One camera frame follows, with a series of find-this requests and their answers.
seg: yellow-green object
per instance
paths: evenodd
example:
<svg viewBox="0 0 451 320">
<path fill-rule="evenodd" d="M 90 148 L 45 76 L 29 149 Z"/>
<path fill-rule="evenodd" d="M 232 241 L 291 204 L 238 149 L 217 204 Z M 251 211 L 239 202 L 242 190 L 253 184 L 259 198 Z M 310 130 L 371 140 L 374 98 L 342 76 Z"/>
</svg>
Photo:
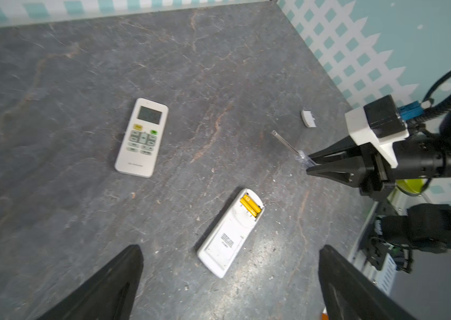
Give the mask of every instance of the yellow-green object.
<svg viewBox="0 0 451 320">
<path fill-rule="evenodd" d="M 398 180 L 396 182 L 398 187 L 408 192 L 409 194 L 418 195 L 421 193 L 422 186 L 425 184 L 424 179 L 408 179 L 408 180 Z"/>
<path fill-rule="evenodd" d="M 247 203 L 247 201 L 245 201 L 245 199 L 241 198 L 241 199 L 240 199 L 240 202 L 241 202 L 241 204 L 243 204 L 243 206 L 245 207 L 245 209 L 248 210 L 248 212 L 250 212 L 254 217 L 257 217 L 256 212 L 254 211 L 253 208 L 251 208 L 251 207 L 248 205 L 248 203 Z"/>
<path fill-rule="evenodd" d="M 248 203 L 248 205 L 254 209 L 256 214 L 261 212 L 261 208 L 248 195 L 244 195 L 242 199 L 245 200 Z"/>
</svg>

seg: robotic arm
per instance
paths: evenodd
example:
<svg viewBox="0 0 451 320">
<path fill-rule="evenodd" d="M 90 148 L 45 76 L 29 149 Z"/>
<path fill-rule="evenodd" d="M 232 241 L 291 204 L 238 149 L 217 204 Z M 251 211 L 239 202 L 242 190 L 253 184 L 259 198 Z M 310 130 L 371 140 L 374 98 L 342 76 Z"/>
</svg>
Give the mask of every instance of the robotic arm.
<svg viewBox="0 0 451 320">
<path fill-rule="evenodd" d="M 307 174 L 360 189 L 361 195 L 381 201 L 396 180 L 451 177 L 451 95 L 436 106 L 431 94 L 448 78 L 438 80 L 422 103 L 397 108 L 390 95 L 345 114 L 349 136 L 309 155 L 317 166 Z M 447 113 L 440 134 L 423 122 Z"/>
</svg>

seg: white speck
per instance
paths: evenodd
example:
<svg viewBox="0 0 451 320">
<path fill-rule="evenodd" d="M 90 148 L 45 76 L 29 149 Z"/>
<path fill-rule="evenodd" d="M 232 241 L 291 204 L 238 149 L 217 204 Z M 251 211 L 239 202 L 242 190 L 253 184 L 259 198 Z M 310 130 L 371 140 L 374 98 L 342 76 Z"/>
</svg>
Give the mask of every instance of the white speck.
<svg viewBox="0 0 451 320">
<path fill-rule="evenodd" d="M 450 82 L 444 82 L 443 84 L 441 84 L 439 86 L 439 89 L 441 89 L 442 91 L 451 91 L 451 83 Z"/>
</svg>

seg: remote control button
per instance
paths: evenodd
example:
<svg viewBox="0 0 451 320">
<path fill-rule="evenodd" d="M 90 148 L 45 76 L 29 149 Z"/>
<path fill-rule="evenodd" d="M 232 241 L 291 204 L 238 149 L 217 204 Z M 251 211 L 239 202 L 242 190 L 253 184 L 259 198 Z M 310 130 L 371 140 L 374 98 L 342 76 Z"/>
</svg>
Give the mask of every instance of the remote control button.
<svg viewBox="0 0 451 320">
<path fill-rule="evenodd" d="M 145 144 L 146 141 L 147 141 L 147 133 L 142 132 L 142 134 L 140 135 L 140 140 L 138 142 Z"/>
</svg>

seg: gray marble tabletop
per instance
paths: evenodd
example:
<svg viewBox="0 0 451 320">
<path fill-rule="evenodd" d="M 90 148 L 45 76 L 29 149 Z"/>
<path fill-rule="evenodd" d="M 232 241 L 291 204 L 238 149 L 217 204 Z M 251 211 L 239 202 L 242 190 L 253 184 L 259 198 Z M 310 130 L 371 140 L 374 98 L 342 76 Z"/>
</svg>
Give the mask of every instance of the gray marble tabletop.
<svg viewBox="0 0 451 320">
<path fill-rule="evenodd" d="M 139 97 L 170 109 L 148 179 L 113 167 Z M 36 318 L 129 244 L 133 319 L 317 318 L 318 250 L 347 254 L 372 202 L 270 132 L 317 151 L 349 108 L 271 2 L 0 29 L 0 319 Z M 266 212 L 218 279 L 196 249 L 244 187 Z"/>
</svg>

